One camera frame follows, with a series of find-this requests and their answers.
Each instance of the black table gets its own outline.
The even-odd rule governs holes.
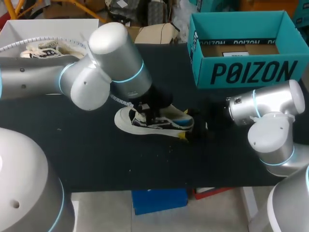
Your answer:
[[[154,82],[170,88],[180,109],[196,107],[206,96],[219,100],[249,90],[197,90],[185,44],[138,48]],[[0,127],[37,142],[72,192],[267,186],[282,180],[270,174],[250,148],[248,127],[218,132],[208,143],[187,144],[120,131],[113,118],[121,107],[109,99],[100,109],[86,112],[61,95],[1,101]],[[308,117],[308,110],[296,117],[295,142],[309,144]]]

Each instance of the white shoe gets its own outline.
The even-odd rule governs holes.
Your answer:
[[[54,58],[64,55],[75,56],[79,59],[83,58],[86,54],[86,50],[80,47],[70,47],[61,41],[49,41],[45,43],[40,43],[37,46],[27,45],[26,51],[20,54],[20,57],[24,58]]]
[[[134,108],[125,107],[115,115],[115,125],[131,134],[162,134],[172,137],[183,137],[183,133],[190,131],[194,120],[190,115],[178,110],[173,105],[160,110],[160,117],[146,123],[146,115],[138,113]]]

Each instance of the shoe box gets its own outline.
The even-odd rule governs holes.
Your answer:
[[[297,28],[309,26],[309,0],[299,0],[293,22]]]
[[[288,15],[293,18],[298,1],[299,0],[239,0],[239,10],[286,11]]]
[[[198,88],[298,81],[309,63],[309,48],[285,11],[192,14],[187,48]]]
[[[235,0],[189,0],[197,6],[198,12],[226,12],[235,11],[238,1]]]

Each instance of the robotic arm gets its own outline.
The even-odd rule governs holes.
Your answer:
[[[94,31],[88,54],[49,59],[0,58],[1,99],[42,94],[64,94],[83,110],[101,107],[110,94],[110,83],[137,110],[147,104],[154,112],[172,103],[172,96],[157,89],[120,23],[108,23]]]
[[[297,81],[227,98],[224,110],[227,120],[238,126],[253,124],[249,144],[272,174],[289,176],[309,164],[309,146],[293,142],[295,115],[305,111]]]
[[[0,58],[1,99],[64,94],[79,108],[95,110],[106,102],[113,81],[137,110],[147,104],[150,118],[171,104],[171,95],[153,85],[122,24],[101,26],[89,48],[81,60]],[[0,232],[72,232],[72,203],[43,151],[14,131],[0,129],[0,137]]]

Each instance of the floor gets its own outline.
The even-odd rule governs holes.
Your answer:
[[[258,208],[270,187],[255,187]],[[247,232],[248,221],[240,190],[232,189],[186,207],[136,216],[131,192],[73,193],[78,204],[76,232]]]

